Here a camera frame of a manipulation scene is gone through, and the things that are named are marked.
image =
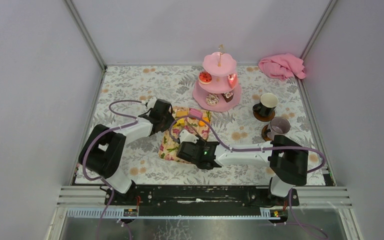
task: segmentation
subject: robotic arm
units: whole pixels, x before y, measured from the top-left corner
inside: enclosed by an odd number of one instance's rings
[[[84,166],[103,177],[121,194],[125,194],[132,185],[132,180],[124,174],[120,165],[124,146],[157,132],[164,132],[175,121],[172,116],[172,105],[169,102],[153,97],[145,105],[148,111],[136,118],[137,124],[109,132],[101,137],[92,147]],[[83,163],[91,142],[108,129],[101,124],[93,129],[80,153],[78,159],[80,164]],[[227,165],[256,165],[272,168],[276,176],[270,180],[269,194],[274,197],[285,198],[293,186],[303,186],[307,183],[308,151],[262,150],[269,147],[300,147],[283,135],[277,135],[274,141],[231,145],[227,149],[217,141],[206,141],[184,129],[179,134],[179,141],[180,146],[176,155],[199,169],[211,170]]]

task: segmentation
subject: pink towel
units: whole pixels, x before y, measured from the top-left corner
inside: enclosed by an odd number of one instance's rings
[[[280,79],[282,81],[293,77],[294,74],[299,79],[304,79],[303,60],[290,54],[280,54],[262,58],[259,63],[259,69],[270,78]]]

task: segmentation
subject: white frosted donut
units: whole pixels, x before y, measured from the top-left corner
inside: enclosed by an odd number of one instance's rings
[[[205,98],[205,102],[210,106],[214,106],[219,102],[219,96],[214,93],[209,93],[208,96],[206,96]]]

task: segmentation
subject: three-tiered tray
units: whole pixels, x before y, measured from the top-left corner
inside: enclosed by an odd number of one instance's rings
[[[242,88],[238,83],[236,60],[230,54],[214,52],[205,56],[202,66],[205,72],[199,75],[192,92],[198,104],[216,112],[225,112],[238,105]]]

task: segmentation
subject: patterned cloth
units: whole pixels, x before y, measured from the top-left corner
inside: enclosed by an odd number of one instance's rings
[[[176,113],[178,111],[185,111],[189,112],[189,107],[180,107],[180,106],[174,106],[173,107],[173,117],[176,119]],[[211,123],[211,112],[207,110],[200,110],[202,112],[203,118],[208,118],[209,123]],[[201,136],[201,138],[207,140],[208,134],[210,132],[210,128],[207,125],[200,126],[198,119],[191,119],[189,117],[183,118],[184,119],[184,125],[174,125],[171,129],[171,134],[175,138],[179,137],[180,132],[183,129],[188,130],[191,134],[196,135],[195,131]],[[164,136],[162,136],[161,145],[159,146],[159,152],[158,156],[162,159],[169,160],[169,161],[175,161],[178,163],[184,163],[184,164],[191,164],[188,161],[185,161],[181,158],[178,158],[176,156],[176,153],[179,149],[179,144],[170,137],[169,131],[164,132]]]
[[[146,100],[151,96],[164,99],[174,106],[200,109],[192,97],[201,66],[110,66],[107,69],[101,94],[93,114],[90,130],[96,124],[120,126],[129,119],[112,114],[108,105],[116,100]],[[273,93],[279,98],[276,116],[289,119],[286,136],[305,147],[314,148],[310,123],[306,116],[297,82],[294,78],[280,81],[269,78],[257,66],[238,66],[238,80],[242,86],[240,103],[227,112],[212,112],[211,125],[226,144],[255,144],[264,140],[261,130],[267,123],[258,121],[252,113],[260,95]],[[144,113],[140,104],[117,104],[114,110],[131,115]],[[127,145],[121,159],[122,169],[137,184],[171,185],[268,185],[274,172],[269,167],[230,165],[212,170],[201,170],[192,164],[162,160],[158,156],[162,133],[142,138]],[[215,141],[212,133],[209,141]],[[308,169],[319,164],[319,157],[310,153]],[[96,174],[88,171],[90,176]],[[82,174],[82,166],[75,176],[77,184],[91,184]],[[325,185],[320,170],[307,175],[307,185]]]

